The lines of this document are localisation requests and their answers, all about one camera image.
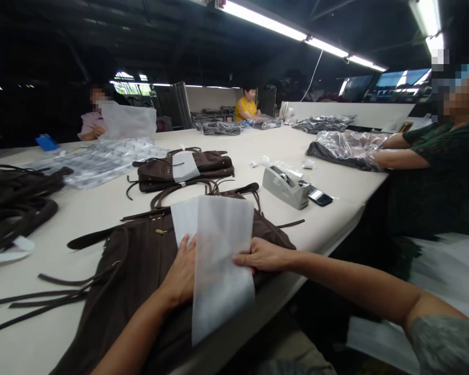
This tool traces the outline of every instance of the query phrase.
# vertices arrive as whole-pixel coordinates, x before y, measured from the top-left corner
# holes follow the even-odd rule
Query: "gray tape dispenser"
[[[278,167],[266,167],[262,186],[295,209],[301,210],[309,204],[309,185],[299,186]]]

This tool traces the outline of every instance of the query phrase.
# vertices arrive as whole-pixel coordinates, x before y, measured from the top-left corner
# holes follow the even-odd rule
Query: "pink shirt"
[[[100,112],[89,112],[82,115],[82,130],[78,133],[78,138],[82,139],[82,135],[90,133],[94,126],[99,126],[104,130],[108,130],[106,123],[104,122],[103,116]]]

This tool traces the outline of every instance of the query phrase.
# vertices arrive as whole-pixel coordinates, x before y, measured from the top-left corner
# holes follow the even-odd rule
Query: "ceiling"
[[[406,0],[252,2],[390,70],[430,65]],[[146,74],[153,82],[239,85],[244,72],[263,67],[298,43],[212,5],[188,0],[0,1],[0,80],[107,81],[118,69]],[[440,0],[440,6],[447,25],[469,0]],[[338,67],[336,76],[350,73],[342,70],[346,65],[339,58],[327,59]]]

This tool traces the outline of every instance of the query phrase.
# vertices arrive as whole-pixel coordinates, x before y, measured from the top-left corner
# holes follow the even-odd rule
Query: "black phone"
[[[321,190],[318,190],[307,181],[301,180],[298,182],[298,184],[299,186],[309,186],[309,199],[320,207],[325,207],[334,201],[331,196],[325,194]]]

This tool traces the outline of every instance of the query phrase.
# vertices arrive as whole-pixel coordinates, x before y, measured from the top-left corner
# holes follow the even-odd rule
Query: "workbench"
[[[204,136],[195,129],[154,135],[155,144],[178,149],[201,147],[202,150],[227,151],[235,168],[235,181],[224,182],[222,191],[245,186],[252,182],[260,185],[262,211],[275,225],[300,219],[305,222],[283,229],[298,251],[329,255],[355,228],[365,203],[387,177],[385,173],[364,172],[311,158],[314,170],[306,170],[310,182],[334,197],[334,202],[319,207],[313,202],[297,211],[274,197],[262,187],[264,166],[249,167],[264,154],[298,169],[309,143],[315,136],[292,129],[248,129],[240,136]],[[76,147],[80,142],[64,144],[62,148]],[[38,147],[0,159],[0,164],[21,164],[40,157]],[[137,179],[137,172],[129,175]],[[0,298],[58,290],[58,285],[41,281],[36,276],[45,273],[60,279],[83,280],[92,275],[103,251],[103,242],[83,250],[73,251],[66,244],[81,235],[103,230],[119,224],[128,215],[150,209],[150,201],[157,193],[144,194],[134,187],[130,191],[133,201],[125,196],[129,186],[125,176],[109,181],[91,190],[77,190],[66,186],[53,194],[59,204],[57,214],[32,235],[33,254],[25,259],[0,264]],[[204,194],[203,185],[193,185],[172,193],[165,205]],[[251,194],[246,195],[254,201]],[[260,328],[289,301],[305,282],[293,273],[282,273],[268,281],[257,294],[253,308],[235,317],[209,336],[184,364],[178,364],[173,374],[215,374]],[[58,363],[73,340],[84,302],[55,308],[44,314],[20,322],[0,331],[0,374],[37,375],[49,373]],[[0,324],[23,315],[34,308],[8,309],[0,306]]]

